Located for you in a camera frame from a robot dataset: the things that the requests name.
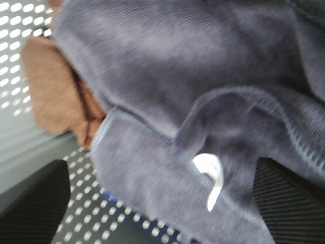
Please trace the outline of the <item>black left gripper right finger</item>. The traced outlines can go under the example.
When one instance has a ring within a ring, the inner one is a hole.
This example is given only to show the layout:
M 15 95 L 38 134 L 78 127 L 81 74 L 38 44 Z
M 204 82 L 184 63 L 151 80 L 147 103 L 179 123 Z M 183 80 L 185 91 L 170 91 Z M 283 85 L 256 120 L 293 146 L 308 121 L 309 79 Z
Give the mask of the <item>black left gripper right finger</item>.
M 275 243 L 324 243 L 324 189 L 259 158 L 253 195 Z

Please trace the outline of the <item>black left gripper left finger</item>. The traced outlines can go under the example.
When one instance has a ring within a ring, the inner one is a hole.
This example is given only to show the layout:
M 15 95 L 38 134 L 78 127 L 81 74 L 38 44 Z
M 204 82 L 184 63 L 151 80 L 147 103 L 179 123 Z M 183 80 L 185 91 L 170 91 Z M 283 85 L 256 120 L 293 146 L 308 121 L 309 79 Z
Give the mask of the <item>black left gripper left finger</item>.
M 1 194 L 1 243 L 51 243 L 70 197 L 64 160 L 52 161 Z

